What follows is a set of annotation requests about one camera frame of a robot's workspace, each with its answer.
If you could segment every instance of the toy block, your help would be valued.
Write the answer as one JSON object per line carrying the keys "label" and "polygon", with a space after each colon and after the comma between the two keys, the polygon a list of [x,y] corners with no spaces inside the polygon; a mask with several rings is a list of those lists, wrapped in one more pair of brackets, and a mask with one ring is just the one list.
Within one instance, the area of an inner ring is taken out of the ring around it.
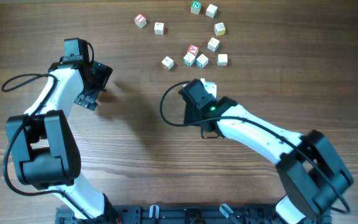
{"label": "toy block", "polygon": [[227,54],[218,54],[218,65],[227,65]]}
{"label": "toy block", "polygon": [[190,12],[194,14],[199,14],[200,10],[201,10],[201,2],[193,1],[193,3],[191,3]]}
{"label": "toy block", "polygon": [[143,28],[143,26],[145,26],[147,23],[146,17],[144,17],[142,14],[139,14],[135,17],[135,24],[140,27]]}
{"label": "toy block", "polygon": [[156,22],[154,25],[154,33],[164,35],[164,23]]}
{"label": "toy block", "polygon": [[161,63],[162,63],[162,67],[167,70],[170,70],[173,67],[173,60],[168,56],[166,56]]}
{"label": "toy block", "polygon": [[212,37],[211,40],[208,42],[208,49],[215,52],[219,47],[219,43],[220,43],[219,40]]}
{"label": "toy block", "polygon": [[194,56],[197,56],[198,54],[198,49],[199,47],[195,46],[195,45],[190,45],[189,49],[187,50],[187,52],[191,53]]}
{"label": "toy block", "polygon": [[194,56],[190,52],[187,52],[187,54],[185,55],[185,57],[183,59],[185,61],[185,65],[192,66],[192,64],[196,60],[196,56]]}
{"label": "toy block", "polygon": [[208,58],[202,54],[197,58],[196,63],[198,66],[200,66],[200,68],[204,68],[206,64],[208,64]]}
{"label": "toy block", "polygon": [[215,24],[214,31],[215,31],[215,35],[217,35],[217,36],[223,35],[226,31],[226,28],[224,27],[223,22]]}
{"label": "toy block", "polygon": [[209,4],[205,14],[211,18],[214,18],[217,12],[218,12],[218,7]]}

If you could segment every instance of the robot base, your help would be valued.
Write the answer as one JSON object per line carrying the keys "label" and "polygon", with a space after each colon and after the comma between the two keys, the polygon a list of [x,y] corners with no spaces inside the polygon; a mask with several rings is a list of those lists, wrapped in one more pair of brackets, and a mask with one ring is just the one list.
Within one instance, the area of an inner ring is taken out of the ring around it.
{"label": "robot base", "polygon": [[[231,207],[233,213],[226,218],[219,207],[141,207],[139,205],[116,205],[115,211],[121,216],[117,221],[100,221],[95,223],[113,224],[284,224],[274,213],[275,204],[251,204],[245,207]],[[328,210],[324,218],[318,222],[305,219],[300,224],[330,224],[332,222]],[[89,220],[76,220],[70,208],[58,208],[55,224],[91,223]]]}

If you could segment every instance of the wire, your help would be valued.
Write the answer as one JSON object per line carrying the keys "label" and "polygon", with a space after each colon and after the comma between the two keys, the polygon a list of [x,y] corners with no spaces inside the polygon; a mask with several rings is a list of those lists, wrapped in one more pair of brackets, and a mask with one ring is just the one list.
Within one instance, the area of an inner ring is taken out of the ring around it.
{"label": "wire", "polygon": [[[5,89],[5,86],[10,83],[11,81],[21,78],[21,77],[33,77],[27,81],[24,81],[12,88],[9,89]],[[4,179],[6,182],[6,185],[15,193],[23,195],[23,196],[39,196],[39,195],[46,195],[46,194],[60,194],[63,198],[66,198],[67,201],[69,201],[78,211],[80,211],[87,219],[90,220],[91,223],[94,223],[94,221],[92,221],[91,217],[79,206],[77,205],[64,191],[61,190],[46,190],[43,192],[23,192],[19,189],[17,189],[16,187],[13,186],[11,180],[9,179],[9,174],[7,171],[7,163],[8,163],[8,158],[9,155],[12,151],[12,147],[13,144],[15,143],[17,137],[19,136],[20,132],[30,123],[30,121],[34,118],[34,116],[45,106],[46,101],[50,98],[50,96],[52,95],[52,93],[55,91],[57,83],[58,83],[58,79],[56,76],[52,75],[52,74],[23,74],[23,75],[18,75],[15,76],[13,78],[8,79],[1,87],[1,90],[3,92],[9,92],[12,90],[16,90],[34,80],[37,80],[39,78],[43,78],[43,77],[51,77],[53,78],[53,83],[52,83],[52,87],[50,88],[50,90],[48,91],[48,93],[46,94],[45,98],[40,102],[40,104],[38,105],[38,107],[27,117],[27,119],[25,119],[23,121],[23,123],[19,126],[19,128],[16,130],[16,132],[14,133],[13,137],[11,138],[11,140],[9,141],[9,144],[7,145],[6,148],[6,152],[5,152],[5,156],[4,156],[4,161],[3,161],[3,172],[4,172]]]}
{"label": "wire", "polygon": [[89,45],[89,47],[91,48],[91,50],[92,50],[92,60],[91,60],[91,62],[89,63],[91,66],[93,65],[93,62],[94,62],[94,52],[93,52],[93,47],[92,47],[92,44],[91,43],[89,43],[89,42],[87,42],[88,43],[88,45]]}
{"label": "wire", "polygon": [[331,189],[334,191],[334,193],[340,199],[340,201],[342,202],[342,204],[344,205],[344,207],[346,209],[346,211],[345,211],[345,210],[342,210],[340,208],[331,207],[331,210],[334,210],[334,211],[342,213],[342,214],[348,214],[348,213],[351,212],[351,208],[350,208],[349,204],[347,203],[347,201],[345,200],[345,198],[342,196],[341,193],[339,193],[338,189],[334,186],[334,184],[327,177],[327,175],[317,166],[317,164],[315,162],[313,162],[305,153],[303,153],[296,145],[292,144],[285,137],[275,133],[274,131],[270,130],[269,128],[266,128],[265,126],[263,126],[263,125],[261,125],[259,123],[256,123],[255,121],[251,121],[251,120],[248,120],[246,118],[241,118],[241,117],[237,117],[237,116],[220,116],[220,117],[208,118],[208,119],[204,119],[204,120],[201,120],[201,121],[196,121],[196,122],[188,123],[188,124],[175,124],[175,123],[171,123],[167,119],[165,119],[165,117],[164,117],[164,115],[162,113],[162,104],[163,104],[163,101],[164,101],[166,95],[168,94],[169,91],[171,91],[176,86],[179,86],[179,85],[182,85],[182,84],[187,84],[189,82],[190,81],[184,81],[184,82],[177,83],[177,84],[171,86],[169,89],[167,89],[166,92],[162,95],[161,102],[160,102],[160,114],[161,114],[162,119],[167,124],[175,126],[175,127],[187,127],[187,126],[196,126],[196,125],[199,125],[201,123],[208,122],[208,121],[218,121],[220,119],[236,119],[236,120],[239,120],[239,121],[243,121],[243,122],[252,124],[252,125],[254,125],[254,126],[256,126],[256,127],[260,128],[260,129],[263,129],[264,131],[268,132],[272,136],[278,138],[279,140],[281,140],[282,142],[284,142],[285,144],[287,144],[291,148],[293,148],[297,153],[299,153],[299,155],[301,155],[306,161],[308,161],[317,170],[317,172],[320,173],[320,175],[323,177],[325,182],[331,187]]}

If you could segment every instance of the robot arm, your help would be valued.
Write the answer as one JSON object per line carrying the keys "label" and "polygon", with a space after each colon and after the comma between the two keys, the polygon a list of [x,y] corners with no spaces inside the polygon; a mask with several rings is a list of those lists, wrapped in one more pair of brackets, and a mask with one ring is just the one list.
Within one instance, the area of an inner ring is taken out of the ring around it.
{"label": "robot arm", "polygon": [[[184,124],[198,124],[203,131],[239,141],[275,164],[287,192],[275,207],[282,220],[287,223],[298,223],[305,217],[319,220],[341,197],[329,184],[340,194],[352,185],[349,170],[323,134],[312,131],[304,136],[278,128],[225,96],[217,101],[216,90],[215,83],[195,79],[179,91],[186,102]],[[306,158],[302,155],[317,161],[319,168],[306,171],[303,167]]]}
{"label": "robot arm", "polygon": [[[40,96],[24,115],[10,117],[6,123],[7,135],[12,141],[18,127],[39,107],[57,82],[44,107],[14,140],[12,158],[22,184],[33,185],[38,190],[65,192],[69,198],[54,194],[73,210],[77,219],[86,219],[84,212],[90,218],[99,218],[110,209],[108,199],[80,172],[80,153],[67,123],[73,103],[91,110],[96,108],[95,100],[112,72],[99,62],[89,61],[88,44],[81,39],[65,40],[65,56],[48,70],[57,81],[49,77]],[[32,150],[30,144],[40,138],[46,138],[49,147]]]}

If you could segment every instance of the wood grain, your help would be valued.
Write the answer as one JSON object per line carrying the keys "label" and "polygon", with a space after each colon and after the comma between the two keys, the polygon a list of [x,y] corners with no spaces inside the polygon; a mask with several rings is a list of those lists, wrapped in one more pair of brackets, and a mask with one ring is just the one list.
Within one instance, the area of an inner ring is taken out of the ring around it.
{"label": "wood grain", "polygon": [[[74,106],[68,120],[85,176],[113,204],[274,203],[284,194],[274,166],[251,149],[160,119],[169,86],[203,77],[273,124],[326,134],[355,178],[346,193],[352,213],[335,214],[334,223],[358,223],[358,1],[203,1],[218,6],[215,19],[190,14],[181,0],[43,2],[0,4],[0,223],[52,223],[62,205],[51,195],[16,195],[3,182],[5,121],[34,102],[45,80],[10,93],[1,85],[45,72],[71,37],[91,42],[95,59],[114,69],[98,109]],[[138,13],[148,19],[143,29]],[[165,35],[154,34],[154,22],[165,23]],[[227,67],[206,47],[218,22],[227,27],[217,52],[228,54]],[[205,69],[183,64],[190,44],[209,58]],[[175,61],[170,72],[160,66],[165,56]],[[183,107],[172,92],[164,112],[180,122]]]}

